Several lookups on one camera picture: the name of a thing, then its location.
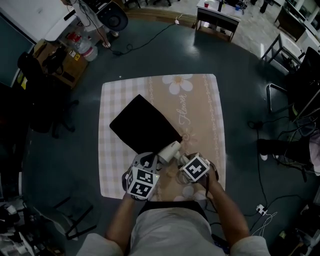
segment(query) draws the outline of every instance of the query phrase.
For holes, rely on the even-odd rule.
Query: floor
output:
[[[112,43],[113,49],[125,51],[129,43],[140,46],[166,26],[162,22],[131,20]],[[72,99],[80,101],[70,120],[75,125],[75,132],[61,129],[59,139],[53,139],[50,133],[28,134],[22,181],[28,202],[34,206],[53,206],[72,196],[75,203],[66,206],[65,210],[78,214],[90,202],[94,211],[84,224],[87,227],[97,224],[94,232],[103,235],[120,200],[100,194],[98,125],[102,84],[119,79],[201,73],[214,74],[220,92],[226,148],[226,192],[244,214],[255,213],[256,206],[265,202],[257,169],[257,134],[247,122],[273,120],[286,115],[269,115],[266,104],[266,85],[270,82],[283,85],[284,76],[238,45],[182,26],[171,26],[150,44],[120,57],[99,46],[97,59],[89,64],[72,93]],[[286,104],[281,95],[272,95],[275,104]],[[266,124],[259,133],[260,138],[275,138],[280,131],[287,130],[287,122],[282,119]],[[290,194],[311,200],[319,186],[315,176],[309,175],[304,183],[299,171],[279,166],[270,158],[260,161],[260,171],[268,204],[276,197]],[[137,202],[135,215],[142,205]],[[296,197],[283,198],[272,204],[269,212],[278,214],[264,232],[269,246],[281,230],[293,223],[301,206],[302,202]],[[207,215],[212,222],[218,218],[210,212]],[[251,227],[258,217],[247,217],[248,226]],[[263,222],[264,219],[260,219],[255,229]],[[66,241],[52,225],[50,227],[66,255],[74,256],[85,236],[79,241]],[[222,237],[218,225],[212,226],[212,232]]]
[[[172,5],[168,6],[166,0],[161,0],[156,5],[149,0],[148,5],[144,0],[139,0],[141,8],[153,8],[179,12],[182,14],[197,15],[197,3],[199,0],[171,0]],[[280,30],[274,25],[274,22],[280,12],[278,5],[268,5],[264,14],[260,13],[263,0],[258,0],[252,5],[247,0],[247,8],[244,11],[241,22],[232,39],[232,43],[241,46],[249,52],[261,57],[261,44],[266,50],[275,40]],[[130,4],[131,8],[138,8],[135,3]]]

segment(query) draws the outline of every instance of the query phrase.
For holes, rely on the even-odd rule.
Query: black and white marker cube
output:
[[[132,167],[126,177],[126,191],[128,194],[139,197],[139,199],[147,199],[156,186],[158,179],[158,174]]]
[[[197,153],[190,161],[180,168],[180,171],[191,182],[196,182],[210,169],[210,162]]]

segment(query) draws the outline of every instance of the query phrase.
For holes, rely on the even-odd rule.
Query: cardboard box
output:
[[[59,43],[48,42],[45,40],[39,41],[34,46],[33,56],[39,61],[43,72],[48,73],[46,71],[46,67],[42,66],[42,63],[49,55],[52,55],[60,46],[62,45]],[[67,54],[62,62],[63,73],[57,74],[54,72],[52,73],[52,75],[58,78],[63,83],[69,85],[73,89],[76,86],[82,73],[85,71],[88,62],[81,54],[75,52],[70,47],[67,47],[65,51]]]

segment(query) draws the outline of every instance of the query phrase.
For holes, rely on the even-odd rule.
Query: plastic bottle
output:
[[[73,42],[76,51],[88,62],[92,62],[98,56],[98,48],[92,45],[87,38],[73,32],[68,36],[68,39]]]

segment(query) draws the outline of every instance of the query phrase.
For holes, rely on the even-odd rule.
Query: beige checkered tablecloth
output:
[[[225,133],[216,77],[213,74],[178,74],[103,84],[98,131],[101,194],[104,197],[121,199],[125,193],[121,178],[136,153],[119,139],[109,125],[139,94],[158,109],[180,133],[181,150],[184,153],[199,152],[215,163],[219,182],[225,187]],[[143,118],[137,119],[137,122],[143,124]],[[159,175],[152,201],[205,198],[205,192],[199,184],[184,185],[177,182],[178,169],[174,163],[163,168]]]

